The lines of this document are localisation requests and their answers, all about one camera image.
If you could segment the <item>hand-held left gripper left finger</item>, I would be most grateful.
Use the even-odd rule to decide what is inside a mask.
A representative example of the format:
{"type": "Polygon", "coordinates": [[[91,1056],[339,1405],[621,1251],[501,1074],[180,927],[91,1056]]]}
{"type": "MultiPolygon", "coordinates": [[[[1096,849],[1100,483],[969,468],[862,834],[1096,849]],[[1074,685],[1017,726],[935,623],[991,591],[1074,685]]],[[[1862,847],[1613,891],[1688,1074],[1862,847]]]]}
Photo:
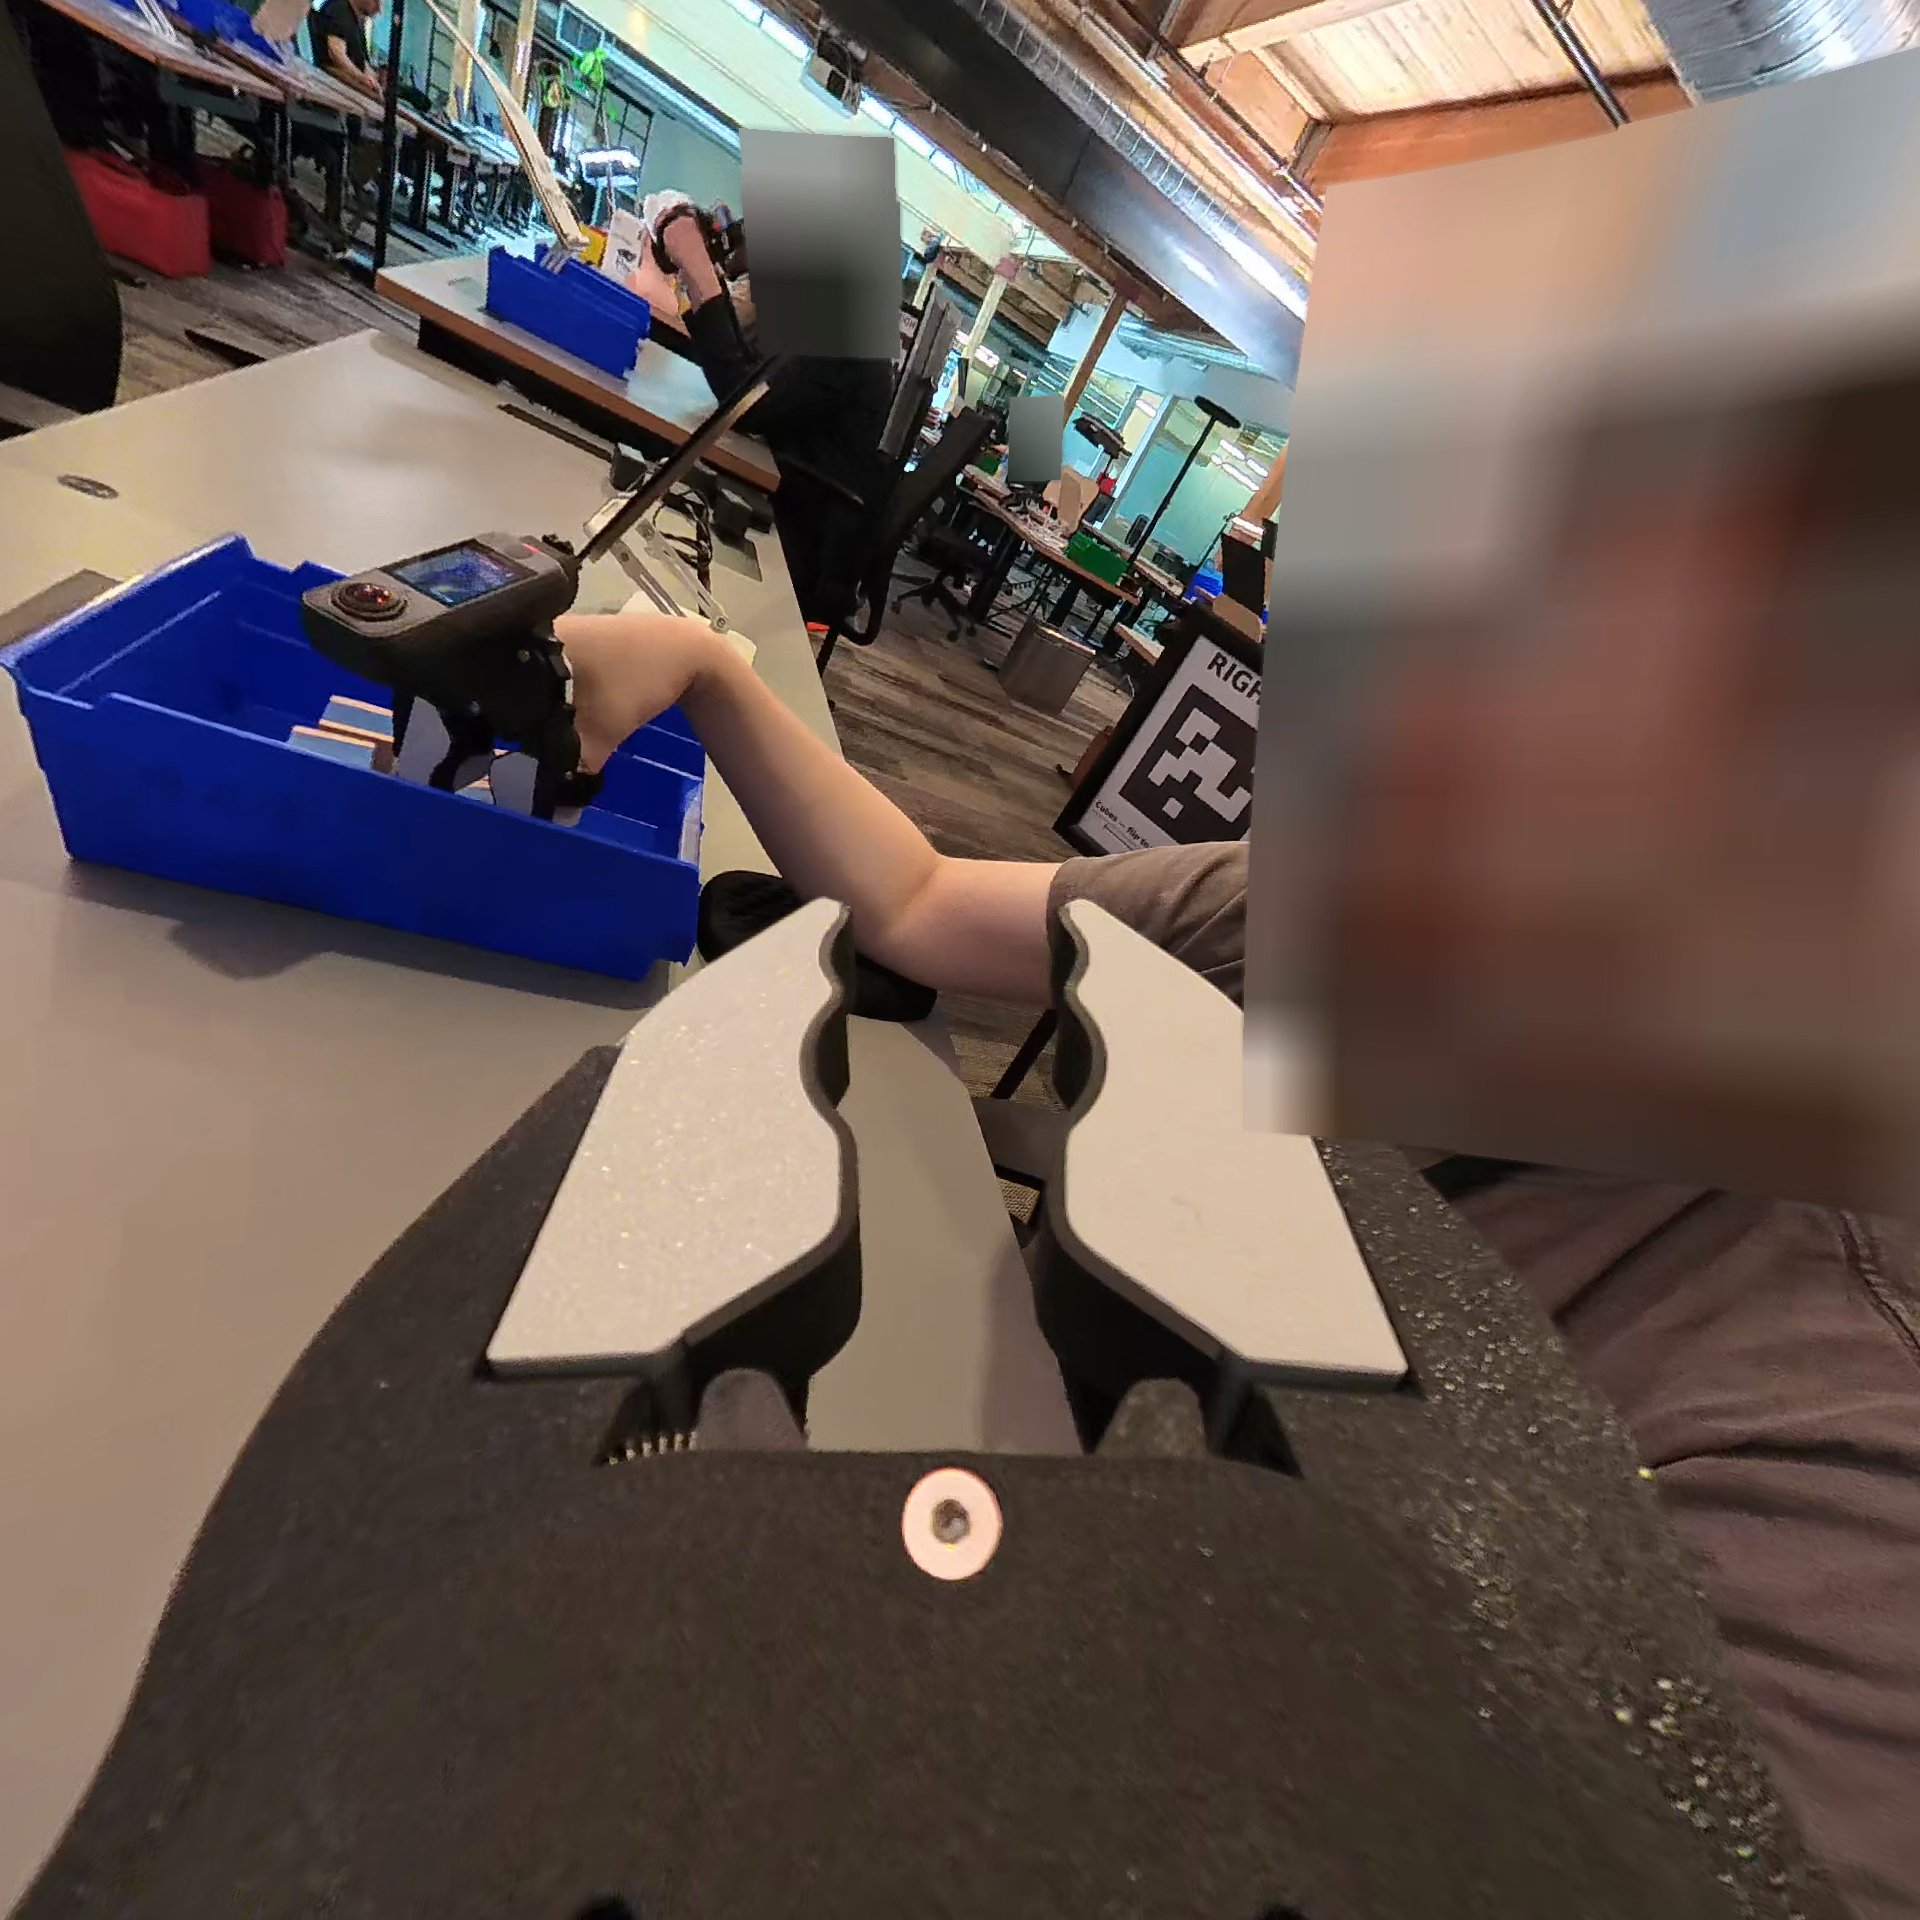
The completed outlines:
{"type": "Polygon", "coordinates": [[[733,1369],[807,1421],[858,1326],[850,910],[814,899],[621,1039],[490,1328],[496,1378],[630,1378],[690,1430],[733,1369]]]}

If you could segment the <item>black wrist rest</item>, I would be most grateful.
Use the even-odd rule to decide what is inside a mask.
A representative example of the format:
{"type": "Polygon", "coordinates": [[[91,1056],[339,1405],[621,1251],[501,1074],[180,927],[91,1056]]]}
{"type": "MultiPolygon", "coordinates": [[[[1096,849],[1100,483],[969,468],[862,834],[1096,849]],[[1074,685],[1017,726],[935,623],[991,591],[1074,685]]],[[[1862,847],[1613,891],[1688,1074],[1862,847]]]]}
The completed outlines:
{"type": "MultiPolygon", "coordinates": [[[[807,899],[776,873],[758,870],[722,870],[702,881],[697,895],[697,923],[694,923],[694,950],[697,957],[713,963],[767,927],[786,923],[796,914],[807,899]]],[[[854,947],[854,994],[850,1012],[864,1023],[923,1023],[939,1010],[939,990],[915,983],[864,950],[854,947]]]]}

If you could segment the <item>red storage bin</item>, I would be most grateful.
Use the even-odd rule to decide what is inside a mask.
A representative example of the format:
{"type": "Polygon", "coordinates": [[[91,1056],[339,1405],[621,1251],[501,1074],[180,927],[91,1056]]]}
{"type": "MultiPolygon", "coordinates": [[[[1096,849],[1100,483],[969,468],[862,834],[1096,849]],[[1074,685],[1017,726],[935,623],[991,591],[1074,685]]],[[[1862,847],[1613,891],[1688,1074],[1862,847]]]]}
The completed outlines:
{"type": "Polygon", "coordinates": [[[289,214],[273,184],[246,180],[216,161],[200,161],[194,192],[208,210],[208,247],[219,261],[268,273],[287,269],[289,214]]]}
{"type": "Polygon", "coordinates": [[[166,279],[208,277],[211,214],[203,192],[111,150],[65,149],[65,161],[102,251],[166,279]]]}

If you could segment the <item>black display board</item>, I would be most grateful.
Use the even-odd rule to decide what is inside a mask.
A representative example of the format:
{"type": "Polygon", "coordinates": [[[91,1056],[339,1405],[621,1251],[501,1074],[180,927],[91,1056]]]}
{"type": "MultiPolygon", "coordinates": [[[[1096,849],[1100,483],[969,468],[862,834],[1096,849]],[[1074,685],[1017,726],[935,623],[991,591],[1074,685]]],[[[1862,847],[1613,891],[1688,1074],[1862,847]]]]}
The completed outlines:
{"type": "Polygon", "coordinates": [[[679,487],[702,463],[702,454],[713,450],[719,440],[725,440],[742,422],[742,416],[750,416],[767,400],[776,367],[783,367],[783,354],[767,354],[725,400],[713,404],[713,412],[694,428],[694,434],[679,450],[657,460],[638,478],[638,487],[609,494],[582,524],[574,571],[601,560],[647,511],[653,511],[671,494],[671,487],[679,487]]]}

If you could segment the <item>black office chair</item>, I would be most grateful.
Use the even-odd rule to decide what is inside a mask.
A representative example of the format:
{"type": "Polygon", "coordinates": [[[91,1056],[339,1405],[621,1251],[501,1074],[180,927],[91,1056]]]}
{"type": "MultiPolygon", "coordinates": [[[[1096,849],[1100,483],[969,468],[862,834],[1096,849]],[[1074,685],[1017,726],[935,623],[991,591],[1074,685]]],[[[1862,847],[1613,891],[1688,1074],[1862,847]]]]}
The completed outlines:
{"type": "Polygon", "coordinates": [[[886,593],[892,583],[896,555],[923,516],[935,507],[940,492],[956,478],[956,471],[995,440],[995,419],[979,408],[963,408],[940,434],[919,454],[908,471],[886,494],[886,507],[875,520],[864,540],[864,555],[858,567],[854,604],[839,616],[814,649],[814,667],[824,679],[830,653],[842,640],[854,648],[871,648],[876,640],[886,593]]]}

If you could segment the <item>white stand base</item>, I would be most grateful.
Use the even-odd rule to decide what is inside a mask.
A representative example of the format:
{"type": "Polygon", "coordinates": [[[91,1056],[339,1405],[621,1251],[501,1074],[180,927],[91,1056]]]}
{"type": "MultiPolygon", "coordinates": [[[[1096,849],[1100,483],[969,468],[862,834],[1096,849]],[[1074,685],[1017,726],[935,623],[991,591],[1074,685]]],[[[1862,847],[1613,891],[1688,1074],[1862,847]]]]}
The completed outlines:
{"type": "Polygon", "coordinates": [[[752,664],[752,640],[733,628],[709,588],[709,524],[663,502],[633,520],[609,545],[638,599],[667,616],[702,620],[742,664],[752,664]]]}

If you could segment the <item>grey waste bin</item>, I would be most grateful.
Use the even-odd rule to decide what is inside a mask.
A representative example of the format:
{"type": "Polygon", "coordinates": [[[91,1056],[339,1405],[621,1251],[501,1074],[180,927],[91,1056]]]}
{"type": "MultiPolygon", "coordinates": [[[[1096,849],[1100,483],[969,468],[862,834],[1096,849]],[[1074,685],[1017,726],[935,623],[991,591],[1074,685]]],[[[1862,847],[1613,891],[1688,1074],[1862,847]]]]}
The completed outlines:
{"type": "Polygon", "coordinates": [[[1039,714],[1061,714],[1082,685],[1096,648],[1043,620],[1024,620],[1013,648],[996,664],[1001,694],[1039,714]]]}

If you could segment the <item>person's right forearm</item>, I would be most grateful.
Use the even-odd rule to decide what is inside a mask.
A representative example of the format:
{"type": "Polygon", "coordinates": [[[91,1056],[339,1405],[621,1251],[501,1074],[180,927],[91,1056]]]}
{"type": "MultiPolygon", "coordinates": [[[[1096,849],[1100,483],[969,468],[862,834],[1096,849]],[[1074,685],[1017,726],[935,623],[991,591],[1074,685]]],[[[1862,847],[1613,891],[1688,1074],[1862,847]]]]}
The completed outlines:
{"type": "Polygon", "coordinates": [[[772,870],[850,910],[854,950],[939,994],[1051,997],[1053,861],[956,859],[835,754],[713,633],[675,694],[772,870]]]}

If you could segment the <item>person's grey-brown shirt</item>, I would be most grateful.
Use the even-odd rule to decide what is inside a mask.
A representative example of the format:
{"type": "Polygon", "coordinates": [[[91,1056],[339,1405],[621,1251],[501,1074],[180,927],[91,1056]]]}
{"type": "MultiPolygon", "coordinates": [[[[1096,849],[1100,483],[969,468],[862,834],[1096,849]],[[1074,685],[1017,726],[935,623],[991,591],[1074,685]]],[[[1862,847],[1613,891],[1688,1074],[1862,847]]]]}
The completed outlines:
{"type": "Polygon", "coordinates": [[[1100,906],[1242,1005],[1245,881],[1247,842],[1076,854],[1053,870],[1045,906],[1100,906]]]}

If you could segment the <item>blue plastic bin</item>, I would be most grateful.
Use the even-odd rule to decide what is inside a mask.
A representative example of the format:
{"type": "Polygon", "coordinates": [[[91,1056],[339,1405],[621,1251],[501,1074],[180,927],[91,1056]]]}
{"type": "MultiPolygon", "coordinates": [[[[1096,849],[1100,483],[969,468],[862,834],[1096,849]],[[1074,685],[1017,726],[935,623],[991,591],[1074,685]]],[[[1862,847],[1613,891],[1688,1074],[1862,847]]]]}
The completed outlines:
{"type": "Polygon", "coordinates": [[[638,346],[650,335],[650,302],[638,290],[582,261],[548,269],[548,255],[506,247],[485,251],[485,315],[609,380],[633,371],[638,346]]]}
{"type": "Polygon", "coordinates": [[[70,859],[289,901],[566,971],[686,963],[705,754],[663,712],[574,826],[293,748],[336,700],[391,705],[299,632],[317,563],[243,535],[2,648],[70,859]]]}

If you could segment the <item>framed tag sign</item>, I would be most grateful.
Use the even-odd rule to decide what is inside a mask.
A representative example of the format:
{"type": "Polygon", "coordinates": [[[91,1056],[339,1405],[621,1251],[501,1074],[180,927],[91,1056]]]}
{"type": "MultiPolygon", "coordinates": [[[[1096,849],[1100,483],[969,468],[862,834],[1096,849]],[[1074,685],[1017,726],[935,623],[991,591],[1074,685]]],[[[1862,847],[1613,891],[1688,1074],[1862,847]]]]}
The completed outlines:
{"type": "Polygon", "coordinates": [[[1261,644],[1186,605],[1053,834],[1074,854],[1245,842],[1261,726],[1261,644]]]}

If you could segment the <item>person's dark trousers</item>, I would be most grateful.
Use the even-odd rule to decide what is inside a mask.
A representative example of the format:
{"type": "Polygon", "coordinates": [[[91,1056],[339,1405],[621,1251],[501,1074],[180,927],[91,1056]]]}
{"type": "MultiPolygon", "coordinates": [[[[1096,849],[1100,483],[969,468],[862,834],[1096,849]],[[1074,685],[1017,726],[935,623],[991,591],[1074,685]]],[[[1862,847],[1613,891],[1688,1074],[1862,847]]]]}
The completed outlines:
{"type": "Polygon", "coordinates": [[[1403,1156],[1631,1434],[1836,1893],[1915,1917],[1915,1224],[1403,1156]]]}

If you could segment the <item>wooden-edged work table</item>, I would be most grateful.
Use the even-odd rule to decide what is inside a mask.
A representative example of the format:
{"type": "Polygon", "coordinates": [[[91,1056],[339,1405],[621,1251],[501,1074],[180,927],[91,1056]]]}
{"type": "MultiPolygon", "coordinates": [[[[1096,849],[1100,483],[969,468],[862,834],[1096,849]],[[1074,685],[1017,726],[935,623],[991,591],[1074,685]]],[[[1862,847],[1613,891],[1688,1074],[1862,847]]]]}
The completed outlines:
{"type": "Polygon", "coordinates": [[[713,408],[705,374],[679,353],[647,338],[630,374],[606,374],[577,354],[496,321],[482,306],[485,255],[383,269],[376,297],[417,321],[417,353],[538,408],[601,442],[675,450],[713,408]]]}

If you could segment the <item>silver ventilation duct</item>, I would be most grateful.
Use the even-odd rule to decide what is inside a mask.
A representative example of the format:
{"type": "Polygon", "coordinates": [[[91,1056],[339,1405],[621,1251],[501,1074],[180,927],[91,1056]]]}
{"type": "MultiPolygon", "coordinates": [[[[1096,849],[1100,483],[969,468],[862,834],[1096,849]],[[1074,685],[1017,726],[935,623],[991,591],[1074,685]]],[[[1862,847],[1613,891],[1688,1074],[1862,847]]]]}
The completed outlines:
{"type": "Polygon", "coordinates": [[[1645,3],[1691,105],[1915,46],[1915,3],[1645,3]]]}

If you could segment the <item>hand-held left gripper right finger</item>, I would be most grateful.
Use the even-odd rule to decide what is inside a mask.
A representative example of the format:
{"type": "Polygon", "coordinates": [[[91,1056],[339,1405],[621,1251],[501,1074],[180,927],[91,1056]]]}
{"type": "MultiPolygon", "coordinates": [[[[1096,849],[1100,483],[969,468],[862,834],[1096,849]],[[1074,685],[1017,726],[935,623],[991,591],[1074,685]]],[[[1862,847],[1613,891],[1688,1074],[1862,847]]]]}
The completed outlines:
{"type": "Polygon", "coordinates": [[[1165,1378],[1225,1448],[1263,1384],[1398,1393],[1407,1358],[1305,1132],[1245,1122],[1242,1010],[1106,906],[1051,929],[1064,1130],[1039,1323],[1082,1400],[1165,1378]]]}

